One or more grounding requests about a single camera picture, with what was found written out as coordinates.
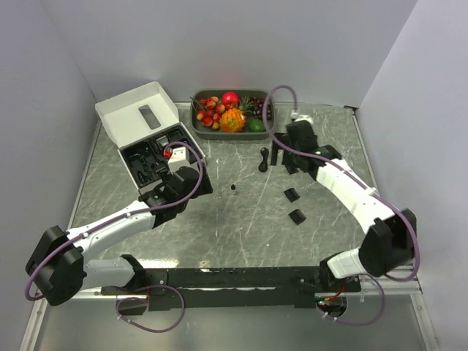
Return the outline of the white hair clipper box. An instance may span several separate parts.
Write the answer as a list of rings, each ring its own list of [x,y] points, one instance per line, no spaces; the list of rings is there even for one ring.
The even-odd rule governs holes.
[[[98,102],[95,111],[140,194],[152,190],[162,182],[161,175],[174,170],[164,152],[169,143],[188,144],[205,161],[202,149],[180,122],[175,103],[156,81]],[[190,151],[189,161],[197,167]]]

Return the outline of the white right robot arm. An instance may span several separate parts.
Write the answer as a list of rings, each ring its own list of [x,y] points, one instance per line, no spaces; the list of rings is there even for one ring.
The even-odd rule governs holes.
[[[393,269],[409,261],[414,262],[414,268],[404,280],[417,275],[420,249],[411,210],[399,210],[382,199],[333,146],[320,146],[310,121],[297,118],[284,133],[272,133],[271,139],[283,151],[286,167],[309,174],[330,191],[365,234],[358,248],[321,261],[319,280],[325,290],[336,291],[345,279],[361,274],[390,278]]]

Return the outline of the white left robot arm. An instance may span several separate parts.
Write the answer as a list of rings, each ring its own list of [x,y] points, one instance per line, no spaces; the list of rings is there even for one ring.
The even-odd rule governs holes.
[[[114,214],[67,231],[58,226],[47,229],[26,264],[26,299],[44,298],[51,306],[58,306],[81,290],[95,287],[138,293],[148,280],[136,258],[123,254],[99,260],[97,255],[126,238],[175,219],[189,200],[212,191],[205,167],[181,167]]]

